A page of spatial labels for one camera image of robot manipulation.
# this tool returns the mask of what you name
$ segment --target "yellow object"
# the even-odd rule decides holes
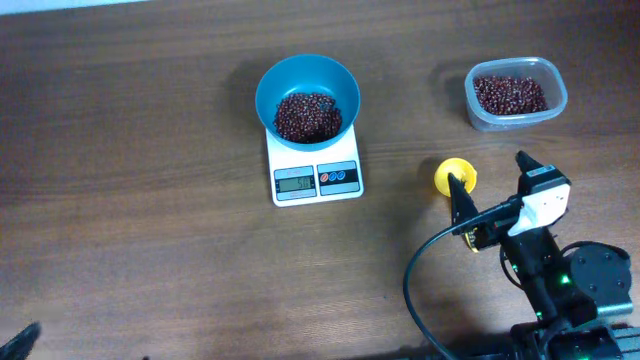
[[[478,177],[476,169],[467,160],[451,158],[443,161],[438,166],[438,170],[436,170],[436,174],[433,177],[436,182],[436,188],[443,195],[451,197],[448,180],[449,173],[452,173],[456,179],[464,183],[464,189],[467,190],[467,193],[471,193],[473,188],[476,187],[476,178]]]

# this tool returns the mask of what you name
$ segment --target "wooden table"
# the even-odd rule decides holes
[[[39,320],[32,359],[418,346],[401,279],[450,221],[435,166],[468,159],[486,208],[515,192],[520,149],[574,183],[559,245],[622,246],[637,278],[639,16],[635,2],[202,0],[1,17],[0,343]],[[254,90],[298,53],[358,79],[360,199],[271,202]],[[566,110],[477,132],[464,76],[526,55],[559,68]],[[413,280],[443,341],[534,319],[497,249],[473,254],[449,237]]]

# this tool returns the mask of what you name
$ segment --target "blue bowl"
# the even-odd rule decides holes
[[[292,93],[320,93],[336,100],[342,115],[338,135],[315,144],[299,144],[283,139],[273,124],[277,105]],[[321,55],[296,55],[275,64],[260,80],[256,90],[256,111],[267,131],[284,145],[299,151],[325,149],[344,136],[360,111],[360,89],[349,70]]]

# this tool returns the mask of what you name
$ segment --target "clear plastic container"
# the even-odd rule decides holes
[[[473,79],[479,76],[531,77],[542,87],[549,110],[521,115],[493,115],[486,112],[478,101]],[[464,81],[467,93],[467,112],[476,130],[504,131],[538,124],[558,116],[567,106],[567,89],[558,69],[539,57],[524,57],[488,61],[469,71]]]

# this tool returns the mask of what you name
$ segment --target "scale control panel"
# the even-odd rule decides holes
[[[360,191],[355,161],[302,166],[274,171],[278,201],[332,196]]]

